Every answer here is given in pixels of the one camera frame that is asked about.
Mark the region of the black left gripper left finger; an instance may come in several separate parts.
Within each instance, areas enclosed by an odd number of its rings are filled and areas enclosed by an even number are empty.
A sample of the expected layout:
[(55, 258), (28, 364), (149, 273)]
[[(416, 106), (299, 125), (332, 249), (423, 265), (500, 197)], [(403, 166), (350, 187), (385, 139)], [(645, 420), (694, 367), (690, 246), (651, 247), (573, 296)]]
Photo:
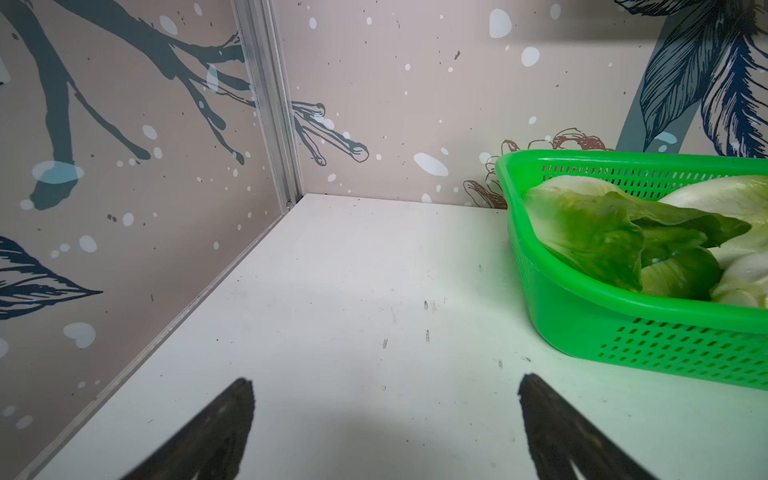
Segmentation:
[(126, 479), (234, 479), (255, 412), (253, 384), (239, 378), (137, 465)]

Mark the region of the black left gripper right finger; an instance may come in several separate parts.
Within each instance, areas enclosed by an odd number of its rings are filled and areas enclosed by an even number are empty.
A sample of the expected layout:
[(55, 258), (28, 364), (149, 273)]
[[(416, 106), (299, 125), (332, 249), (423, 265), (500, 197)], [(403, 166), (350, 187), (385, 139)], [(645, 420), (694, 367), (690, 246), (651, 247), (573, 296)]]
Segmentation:
[(540, 376), (524, 375), (518, 395), (538, 478), (654, 478)]

